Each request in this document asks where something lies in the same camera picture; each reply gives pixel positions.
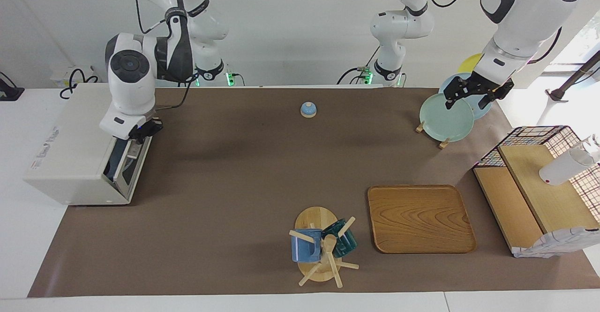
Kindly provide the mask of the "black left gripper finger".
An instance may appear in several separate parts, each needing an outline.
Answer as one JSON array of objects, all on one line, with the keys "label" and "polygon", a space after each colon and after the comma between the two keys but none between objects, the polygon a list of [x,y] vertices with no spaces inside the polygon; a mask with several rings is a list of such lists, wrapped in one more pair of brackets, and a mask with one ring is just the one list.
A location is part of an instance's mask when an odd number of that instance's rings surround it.
[{"label": "black left gripper finger", "polygon": [[447,110],[452,109],[454,103],[459,99],[468,97],[467,84],[467,80],[452,79],[446,88],[444,88],[445,107]]},{"label": "black left gripper finger", "polygon": [[486,92],[483,98],[478,102],[478,107],[480,109],[484,109],[493,101],[497,99],[504,99],[513,87],[514,82],[512,79],[508,79],[504,84],[495,89],[486,87]]}]

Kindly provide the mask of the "glass oven door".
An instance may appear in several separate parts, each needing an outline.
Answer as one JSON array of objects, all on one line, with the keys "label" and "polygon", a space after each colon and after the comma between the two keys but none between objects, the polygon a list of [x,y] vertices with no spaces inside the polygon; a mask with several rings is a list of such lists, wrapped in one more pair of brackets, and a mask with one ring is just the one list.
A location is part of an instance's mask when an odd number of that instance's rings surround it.
[{"label": "glass oven door", "polygon": [[[111,149],[109,149],[110,154],[108,156],[108,160],[111,156],[116,139],[118,138],[112,139],[112,146]],[[143,145],[138,145],[133,141],[127,141],[127,147],[124,150],[113,181],[107,178],[108,182],[113,186],[113,188],[115,188],[127,200],[127,203],[131,202],[135,191],[135,186],[141,174],[144,159],[148,153],[151,141],[151,137],[144,139]]]}]

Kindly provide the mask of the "beige toaster oven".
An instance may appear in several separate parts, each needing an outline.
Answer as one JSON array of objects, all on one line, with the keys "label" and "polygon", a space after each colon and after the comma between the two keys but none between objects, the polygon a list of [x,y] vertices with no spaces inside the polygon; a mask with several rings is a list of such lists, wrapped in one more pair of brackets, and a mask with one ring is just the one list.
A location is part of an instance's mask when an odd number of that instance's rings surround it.
[{"label": "beige toaster oven", "polygon": [[111,105],[106,83],[81,84],[24,173],[24,182],[60,204],[127,205],[103,175],[114,138],[99,128]]}]

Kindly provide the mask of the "yellow plate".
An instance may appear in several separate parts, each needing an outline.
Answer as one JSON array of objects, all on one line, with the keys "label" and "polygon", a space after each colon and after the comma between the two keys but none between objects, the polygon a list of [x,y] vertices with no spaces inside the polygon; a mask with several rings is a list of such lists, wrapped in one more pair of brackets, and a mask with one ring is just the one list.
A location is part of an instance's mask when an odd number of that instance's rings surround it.
[{"label": "yellow plate", "polygon": [[478,64],[478,62],[480,61],[481,58],[482,58],[482,53],[472,54],[471,56],[469,56],[468,58],[463,60],[463,62],[461,62],[461,64],[459,64],[457,73],[458,74],[462,74],[462,73],[471,74],[472,71],[474,70],[474,67],[476,67],[476,65]]}]

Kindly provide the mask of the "light blue racked plate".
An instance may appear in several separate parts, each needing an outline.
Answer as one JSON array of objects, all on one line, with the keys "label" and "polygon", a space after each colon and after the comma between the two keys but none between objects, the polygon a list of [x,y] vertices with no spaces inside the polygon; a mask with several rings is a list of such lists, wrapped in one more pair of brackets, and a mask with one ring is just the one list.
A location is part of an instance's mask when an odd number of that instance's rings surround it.
[{"label": "light blue racked plate", "polygon": [[[443,94],[444,90],[446,89],[448,84],[450,84],[450,82],[455,77],[460,77],[461,79],[468,79],[470,76],[471,76],[471,73],[468,73],[468,72],[462,72],[462,73],[457,73],[457,74],[451,75],[446,80],[444,80],[444,82],[441,84],[441,87],[439,88],[438,92]],[[468,96],[467,98],[463,98],[463,100],[465,100],[472,108],[472,111],[474,114],[474,120],[478,120],[478,119],[482,118],[491,110],[492,103],[488,103],[484,109],[480,109],[478,103],[480,102],[480,100],[482,98],[483,98],[482,95],[473,95],[473,96]]]}]

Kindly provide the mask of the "pale green plate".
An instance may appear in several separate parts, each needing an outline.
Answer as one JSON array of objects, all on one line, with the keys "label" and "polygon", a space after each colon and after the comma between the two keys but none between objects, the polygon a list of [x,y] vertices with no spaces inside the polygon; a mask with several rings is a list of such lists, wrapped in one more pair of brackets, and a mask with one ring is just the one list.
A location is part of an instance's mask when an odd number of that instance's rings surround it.
[{"label": "pale green plate", "polygon": [[439,142],[460,141],[471,133],[474,126],[471,106],[464,99],[459,99],[447,109],[446,98],[441,93],[423,102],[419,118],[423,130]]}]

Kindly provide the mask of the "wooden plate rack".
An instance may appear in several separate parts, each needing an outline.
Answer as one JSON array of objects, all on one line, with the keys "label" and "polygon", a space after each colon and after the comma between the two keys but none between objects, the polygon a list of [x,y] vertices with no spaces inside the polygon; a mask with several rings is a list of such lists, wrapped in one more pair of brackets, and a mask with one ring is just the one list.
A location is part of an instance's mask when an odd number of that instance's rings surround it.
[{"label": "wooden plate rack", "polygon": [[[415,131],[417,133],[422,133],[425,130],[425,121],[420,122],[420,124],[415,128]],[[450,143],[450,138],[447,138],[445,141],[441,141],[438,145],[439,149],[444,149],[446,148],[446,146],[448,146],[448,144]]]}]

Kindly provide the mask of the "black metal pole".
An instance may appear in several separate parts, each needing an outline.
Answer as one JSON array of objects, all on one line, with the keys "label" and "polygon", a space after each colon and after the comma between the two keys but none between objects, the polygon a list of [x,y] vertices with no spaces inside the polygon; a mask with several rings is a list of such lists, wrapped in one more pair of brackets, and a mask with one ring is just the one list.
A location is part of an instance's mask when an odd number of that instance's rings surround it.
[{"label": "black metal pole", "polygon": [[588,75],[587,77],[592,76],[594,74],[592,73],[592,69],[598,65],[598,62],[600,62],[600,50],[598,50],[587,62],[585,62],[578,71],[573,73],[573,75],[568,78],[568,80],[566,80],[566,82],[564,82],[559,88],[556,88],[555,90],[546,90],[546,95],[548,96],[549,100],[558,103],[567,102],[566,99],[563,99],[563,97],[568,88],[572,87],[576,83],[583,82],[584,79],[582,77],[586,74]]}]

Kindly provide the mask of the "white cylindrical bottle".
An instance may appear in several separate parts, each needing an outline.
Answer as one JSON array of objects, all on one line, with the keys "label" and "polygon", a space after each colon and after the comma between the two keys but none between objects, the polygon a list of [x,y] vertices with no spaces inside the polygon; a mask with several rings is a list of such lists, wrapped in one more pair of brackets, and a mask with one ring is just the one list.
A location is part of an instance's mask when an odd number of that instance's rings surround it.
[{"label": "white cylindrical bottle", "polygon": [[577,142],[540,169],[540,179],[559,186],[600,162],[600,132]]}]

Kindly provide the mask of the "wooden shelf boards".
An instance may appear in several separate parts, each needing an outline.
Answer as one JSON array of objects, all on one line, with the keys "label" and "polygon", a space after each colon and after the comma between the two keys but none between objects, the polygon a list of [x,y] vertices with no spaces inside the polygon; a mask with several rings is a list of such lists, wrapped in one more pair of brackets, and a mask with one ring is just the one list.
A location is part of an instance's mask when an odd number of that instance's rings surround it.
[{"label": "wooden shelf boards", "polygon": [[553,160],[543,145],[501,146],[505,167],[479,167],[473,172],[508,247],[531,247],[544,234],[583,227],[600,229],[574,186],[551,186],[540,169]]}]

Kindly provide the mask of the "rectangular wooden tray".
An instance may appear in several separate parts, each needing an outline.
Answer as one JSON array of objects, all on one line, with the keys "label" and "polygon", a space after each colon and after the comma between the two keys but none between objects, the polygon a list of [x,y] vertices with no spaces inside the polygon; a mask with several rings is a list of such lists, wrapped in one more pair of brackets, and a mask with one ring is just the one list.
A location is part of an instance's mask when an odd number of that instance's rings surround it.
[{"label": "rectangular wooden tray", "polygon": [[459,190],[452,185],[371,186],[374,246],[383,254],[464,254],[477,242]]}]

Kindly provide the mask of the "white patterned cloth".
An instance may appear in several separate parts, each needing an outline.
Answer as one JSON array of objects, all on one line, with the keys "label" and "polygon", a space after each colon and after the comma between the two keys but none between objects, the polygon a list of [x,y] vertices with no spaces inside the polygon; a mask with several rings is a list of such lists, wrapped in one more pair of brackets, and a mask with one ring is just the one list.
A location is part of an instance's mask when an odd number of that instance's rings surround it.
[{"label": "white patterned cloth", "polygon": [[598,244],[600,244],[600,229],[572,227],[544,234],[529,248],[512,247],[511,252],[516,258],[549,258],[577,252]]}]

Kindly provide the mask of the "wooden mug tree stand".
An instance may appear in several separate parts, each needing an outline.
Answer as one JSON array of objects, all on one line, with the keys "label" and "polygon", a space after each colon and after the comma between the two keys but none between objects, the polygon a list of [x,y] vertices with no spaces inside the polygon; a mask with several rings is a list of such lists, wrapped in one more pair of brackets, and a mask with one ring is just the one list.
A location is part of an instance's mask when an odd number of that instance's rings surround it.
[{"label": "wooden mug tree stand", "polygon": [[[309,207],[303,210],[294,223],[295,229],[325,229],[332,223],[339,220],[330,210],[324,207]],[[342,237],[347,229],[350,229],[355,218],[351,217],[346,220],[345,226],[339,232],[338,236]],[[340,289],[343,287],[339,270],[341,268],[359,269],[359,265],[347,263],[342,257],[336,258],[332,252],[336,246],[337,238],[334,235],[326,235],[321,238],[321,259],[314,263],[296,263],[303,277],[298,283],[299,286],[304,286],[308,281],[326,282],[334,279],[336,286]]]}]

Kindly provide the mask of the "dark green mug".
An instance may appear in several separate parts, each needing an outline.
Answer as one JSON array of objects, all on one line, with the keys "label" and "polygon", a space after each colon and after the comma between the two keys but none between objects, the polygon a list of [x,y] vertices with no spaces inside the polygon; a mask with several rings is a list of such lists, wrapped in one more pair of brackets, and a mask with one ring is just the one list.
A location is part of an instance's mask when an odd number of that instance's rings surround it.
[{"label": "dark green mug", "polygon": [[354,237],[354,234],[350,229],[347,229],[342,237],[339,237],[338,234],[345,226],[346,220],[341,218],[336,222],[332,223],[330,226],[326,227],[321,232],[321,237],[324,239],[326,235],[334,235],[337,238],[336,246],[332,252],[333,256],[336,258],[345,257],[349,253],[353,252],[357,247],[357,242]]}]

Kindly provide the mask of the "white wall socket box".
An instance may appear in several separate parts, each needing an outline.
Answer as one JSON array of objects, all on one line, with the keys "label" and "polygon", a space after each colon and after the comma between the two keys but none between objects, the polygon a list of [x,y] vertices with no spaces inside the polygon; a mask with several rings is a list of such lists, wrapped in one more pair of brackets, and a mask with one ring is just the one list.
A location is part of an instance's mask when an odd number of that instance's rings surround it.
[{"label": "white wall socket box", "polygon": [[83,83],[85,79],[89,79],[92,76],[98,76],[92,66],[72,65],[55,67],[52,71],[50,79],[56,88],[68,88],[69,78],[75,69],[81,69],[83,71],[84,78],[81,76],[81,73],[76,73],[73,77],[73,83]]}]

